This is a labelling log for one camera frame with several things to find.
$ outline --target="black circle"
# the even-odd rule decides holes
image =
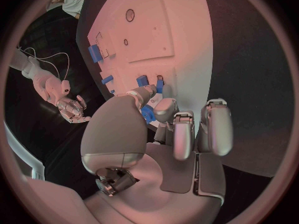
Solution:
[[[127,12],[126,12],[126,20],[128,22],[131,22],[133,21],[135,18],[135,13],[132,9],[128,9]]]

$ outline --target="circular hole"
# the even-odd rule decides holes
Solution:
[[[134,20],[134,17],[135,17],[134,11],[132,9],[127,10],[127,12],[126,12],[126,20],[128,22],[131,22],[131,21]]]

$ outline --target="white humanoid arm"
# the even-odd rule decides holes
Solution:
[[[85,101],[77,96],[77,100],[67,97],[70,92],[69,81],[61,81],[51,72],[41,69],[39,61],[34,57],[27,57],[19,49],[16,49],[11,64],[9,65],[19,71],[28,79],[33,80],[33,86],[38,94],[49,103],[58,107],[61,115],[70,123],[82,123],[90,120],[83,117],[86,108]]]

